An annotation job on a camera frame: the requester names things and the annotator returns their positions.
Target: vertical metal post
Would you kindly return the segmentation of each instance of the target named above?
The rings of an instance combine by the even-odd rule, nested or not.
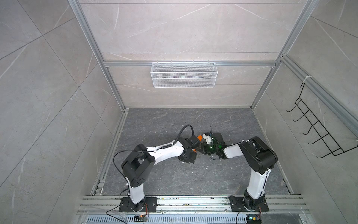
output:
[[[268,75],[266,76],[266,79],[264,80],[261,88],[259,89],[255,99],[253,100],[251,104],[251,109],[254,110],[257,106],[258,102],[260,101],[261,97],[265,93],[267,87],[269,86],[272,78],[274,77],[277,69],[281,65],[281,57],[284,54],[287,54],[288,51],[291,49],[293,43],[297,39],[298,35],[300,34],[301,30],[303,29],[304,25],[306,24],[308,18],[312,14],[314,8],[318,4],[319,0],[308,0],[305,4],[305,7],[303,8],[300,16],[298,17],[295,26],[293,27],[289,37],[287,38],[284,46],[282,47],[277,59],[276,59],[276,65],[270,70]]]
[[[75,14],[79,25],[81,26],[84,35],[86,36],[86,39],[88,41],[88,43],[90,44],[90,47],[98,61],[98,64],[101,67],[102,72],[104,73],[107,82],[117,100],[118,105],[120,106],[121,110],[124,111],[126,108],[124,106],[123,100],[118,92],[117,86],[111,76],[111,74],[109,73],[108,69],[106,68],[105,64],[104,64],[104,59],[102,57],[101,51],[96,43],[96,40],[91,32],[90,26],[88,25],[88,22],[86,20],[86,17],[84,16],[84,13],[82,11],[82,8],[78,2],[78,0],[68,0],[73,13]]]

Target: black mounting plate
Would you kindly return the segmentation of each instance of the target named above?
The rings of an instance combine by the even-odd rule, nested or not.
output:
[[[121,211],[134,212],[132,209],[134,207],[134,204],[132,203],[130,198],[123,197],[123,198],[121,198],[121,200],[122,200],[122,203],[119,206],[119,210],[118,210],[119,212],[121,212]],[[138,212],[145,212],[145,204],[148,205],[149,212],[156,212],[157,200],[158,200],[158,198],[156,198],[156,197],[145,197],[144,206]]]
[[[244,197],[235,197],[235,196],[230,196],[229,200],[230,200],[230,205],[231,205],[231,211],[244,211],[242,210],[245,205],[243,202]],[[269,207],[267,206],[267,202],[266,199],[263,199],[263,202],[259,204],[261,207],[261,211],[269,211]]]

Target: perforated metal strip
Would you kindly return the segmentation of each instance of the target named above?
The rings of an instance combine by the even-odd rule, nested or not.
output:
[[[125,222],[127,224],[140,224],[143,222],[134,218],[135,215],[128,215]],[[236,223],[236,214],[193,214],[193,215],[165,215],[165,214],[150,214],[148,221],[145,224],[184,224],[184,223]],[[108,215],[89,215],[86,224],[117,224],[123,223]],[[237,223],[247,223],[246,215],[239,214],[237,217]]]

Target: robotic arm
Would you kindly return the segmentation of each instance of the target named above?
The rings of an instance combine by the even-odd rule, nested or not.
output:
[[[200,140],[194,135],[190,138],[177,137],[176,140],[161,146],[137,145],[121,166],[129,185],[129,198],[133,204],[133,211],[141,210],[145,203],[143,183],[148,179],[155,164],[172,157],[178,157],[183,162],[194,163],[197,155],[195,150],[199,146]],[[252,170],[249,185],[245,190],[244,204],[248,210],[257,209],[264,201],[267,178],[277,162],[276,154],[259,137],[228,146],[223,152],[225,159],[245,156]]]

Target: marble patterned floor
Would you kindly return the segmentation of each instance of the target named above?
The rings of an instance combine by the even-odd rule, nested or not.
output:
[[[264,140],[249,108],[132,108],[116,151],[132,150],[140,143],[147,147],[168,143],[186,124],[193,126],[195,135],[208,132],[212,125],[213,132],[220,132],[226,144],[255,135]],[[190,128],[182,134],[183,137],[190,135]],[[120,166],[129,153],[118,154],[116,164]],[[170,158],[153,167],[144,192],[146,195],[240,195],[249,183],[250,172],[244,157],[216,161],[198,153],[194,164]],[[125,188],[124,178],[111,164],[103,194],[119,195]],[[278,167],[271,171],[266,194],[289,194]]]

